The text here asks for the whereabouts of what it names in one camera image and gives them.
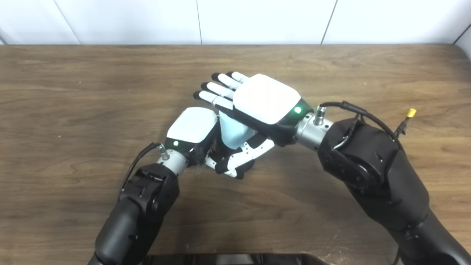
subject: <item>silver connector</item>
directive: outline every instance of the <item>silver connector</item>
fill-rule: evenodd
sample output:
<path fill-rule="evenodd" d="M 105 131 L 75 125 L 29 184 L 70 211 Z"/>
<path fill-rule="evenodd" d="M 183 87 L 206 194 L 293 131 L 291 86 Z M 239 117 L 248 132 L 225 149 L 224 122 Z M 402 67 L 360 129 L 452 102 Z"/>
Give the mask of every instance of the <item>silver connector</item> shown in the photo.
<path fill-rule="evenodd" d="M 316 115 L 313 112 L 304 116 L 296 126 L 296 133 L 294 135 L 294 139 L 299 144 L 313 151 L 317 151 L 322 139 L 333 124 L 331 121 L 324 119 L 321 126 L 314 125 L 315 119 Z"/>
<path fill-rule="evenodd" d="M 314 125 L 319 126 L 324 124 L 324 116 L 326 107 L 318 106 L 316 110 L 316 117 L 314 118 Z"/>
<path fill-rule="evenodd" d="M 159 150 L 159 153 L 162 157 L 162 160 L 169 160 L 170 158 L 170 155 L 169 153 L 167 152 L 167 150 L 165 149 L 165 146 L 163 144 L 159 144 L 157 146 L 157 150 Z"/>

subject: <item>white wall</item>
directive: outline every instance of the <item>white wall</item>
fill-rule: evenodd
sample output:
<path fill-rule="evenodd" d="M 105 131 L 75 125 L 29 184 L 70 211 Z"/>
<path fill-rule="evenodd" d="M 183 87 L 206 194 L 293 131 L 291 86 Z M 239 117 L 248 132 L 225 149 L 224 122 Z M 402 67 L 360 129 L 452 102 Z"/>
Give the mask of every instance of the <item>white wall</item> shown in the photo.
<path fill-rule="evenodd" d="M 461 36 L 456 45 L 461 47 L 471 60 L 471 27 Z"/>
<path fill-rule="evenodd" d="M 471 0 L 0 0 L 6 44 L 453 43 Z"/>
<path fill-rule="evenodd" d="M 196 0 L 56 2 L 82 44 L 201 44 Z"/>
<path fill-rule="evenodd" d="M 335 0 L 198 0 L 203 44 L 320 44 Z"/>
<path fill-rule="evenodd" d="M 0 0 L 0 39 L 7 44 L 79 44 L 54 0 Z"/>
<path fill-rule="evenodd" d="M 338 0 L 324 44 L 453 43 L 471 0 Z"/>

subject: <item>white finger segment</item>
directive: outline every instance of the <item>white finger segment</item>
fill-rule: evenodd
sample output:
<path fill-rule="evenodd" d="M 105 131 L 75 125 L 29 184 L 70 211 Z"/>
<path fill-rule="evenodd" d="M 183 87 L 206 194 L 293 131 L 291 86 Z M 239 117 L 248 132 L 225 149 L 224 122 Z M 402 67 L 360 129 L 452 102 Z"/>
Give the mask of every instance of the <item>white finger segment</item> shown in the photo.
<path fill-rule="evenodd" d="M 221 85 L 218 85 L 216 83 L 208 83 L 206 85 L 206 87 L 211 90 L 212 92 L 214 92 L 215 94 L 217 95 L 220 95 L 222 97 L 226 97 L 228 99 L 232 99 L 234 97 L 234 92 L 230 89 L 227 89 Z"/>
<path fill-rule="evenodd" d="M 211 93 L 211 92 L 208 92 L 208 91 L 201 91 L 199 92 L 198 94 L 200 96 L 200 98 L 204 101 L 207 101 L 208 103 L 211 103 L 214 101 L 214 99 L 216 99 L 218 96 Z"/>
<path fill-rule="evenodd" d="M 233 72 L 231 74 L 231 77 L 239 83 L 243 83 L 243 82 L 249 80 L 249 77 L 247 77 L 247 76 L 245 76 L 245 75 L 243 75 L 239 72 Z"/>
<path fill-rule="evenodd" d="M 236 90 L 241 85 L 241 83 L 230 78 L 229 76 L 225 74 L 219 74 L 218 80 L 232 90 Z"/>
<path fill-rule="evenodd" d="M 206 160 L 204 163 L 212 169 L 214 169 L 214 167 L 216 166 L 216 162 L 209 155 L 206 155 Z M 233 178 L 237 177 L 237 172 L 235 169 L 226 171 L 224 174 Z"/>
<path fill-rule="evenodd" d="M 245 142 L 244 147 L 242 147 L 242 152 L 230 156 L 229 161 L 227 162 L 227 170 L 231 171 L 253 159 L 256 159 L 257 157 L 268 152 L 274 146 L 274 142 L 270 139 L 266 139 L 257 148 L 251 148 L 250 145 Z"/>

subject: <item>black cable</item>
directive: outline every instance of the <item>black cable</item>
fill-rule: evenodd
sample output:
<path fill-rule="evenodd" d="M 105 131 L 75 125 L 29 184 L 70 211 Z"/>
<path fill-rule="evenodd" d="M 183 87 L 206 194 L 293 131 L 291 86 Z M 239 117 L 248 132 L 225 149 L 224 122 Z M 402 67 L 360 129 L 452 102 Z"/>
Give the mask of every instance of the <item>black cable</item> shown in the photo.
<path fill-rule="evenodd" d="M 351 111 L 353 113 L 359 114 L 361 116 L 365 116 L 368 119 L 372 120 L 374 123 L 376 123 L 381 129 L 383 129 L 396 144 L 398 145 L 399 149 L 401 149 L 404 153 L 404 148 L 402 147 L 402 144 L 399 142 L 398 137 L 394 134 L 394 132 L 386 125 L 384 122 L 382 122 L 380 119 L 375 117 L 373 114 L 369 113 L 367 110 L 360 108 L 356 105 L 353 105 L 351 103 L 348 103 L 346 101 L 342 102 L 335 102 L 335 101 L 330 101 L 330 102 L 324 102 L 319 104 L 319 107 L 321 108 L 326 108 L 326 107 L 338 107 L 341 109 L 345 109 L 348 111 Z"/>
<path fill-rule="evenodd" d="M 131 165 L 129 166 L 129 169 L 126 173 L 126 175 L 124 176 L 124 179 L 122 181 L 122 184 L 121 184 L 121 188 L 119 190 L 119 193 L 118 193 L 118 200 L 119 200 L 119 196 L 121 194 L 121 191 L 124 189 L 124 185 L 126 185 L 126 182 L 128 182 L 128 179 L 129 177 L 131 176 L 131 173 L 132 171 L 134 170 L 134 167 L 136 167 L 136 164 L 139 162 L 139 160 L 145 156 L 149 151 L 151 151 L 152 149 L 155 149 L 157 146 L 161 145 L 161 143 L 150 143 L 148 146 L 146 146 L 144 149 L 142 149 L 142 151 L 139 152 L 138 156 L 134 159 L 134 161 L 131 163 Z"/>
<path fill-rule="evenodd" d="M 394 258 L 394 261 L 391 263 L 391 265 L 398 265 L 400 258 L 401 258 L 401 249 L 398 248 L 396 257 Z"/>

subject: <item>black fingertip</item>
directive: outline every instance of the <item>black fingertip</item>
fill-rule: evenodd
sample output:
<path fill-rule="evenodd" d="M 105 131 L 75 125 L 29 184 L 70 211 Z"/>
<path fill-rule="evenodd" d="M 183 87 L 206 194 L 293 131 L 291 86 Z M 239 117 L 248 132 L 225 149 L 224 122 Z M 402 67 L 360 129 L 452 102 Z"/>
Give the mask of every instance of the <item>black fingertip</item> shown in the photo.
<path fill-rule="evenodd" d="M 211 75 L 211 79 L 214 80 L 214 81 L 218 81 L 219 82 L 219 79 L 218 79 L 218 76 L 220 75 L 221 73 L 213 73 Z"/>
<path fill-rule="evenodd" d="M 204 82 L 204 83 L 202 83 L 202 84 L 201 84 L 201 89 L 202 89 L 202 90 L 209 91 L 209 89 L 208 89 L 208 84 L 209 84 L 209 82 Z"/>
<path fill-rule="evenodd" d="M 241 180 L 244 178 L 244 173 L 242 170 L 239 170 L 238 168 L 235 170 L 235 173 L 237 174 L 235 176 L 236 179 Z"/>
<path fill-rule="evenodd" d="M 228 162 L 229 162 L 229 159 L 223 159 L 221 162 L 216 163 L 216 166 L 214 167 L 214 170 L 216 171 L 216 173 L 224 174 L 227 171 Z"/>
<path fill-rule="evenodd" d="M 201 97 L 200 97 L 200 92 L 201 92 L 201 91 L 196 91 L 195 93 L 193 93 L 193 98 L 200 100 L 200 99 L 201 99 Z"/>

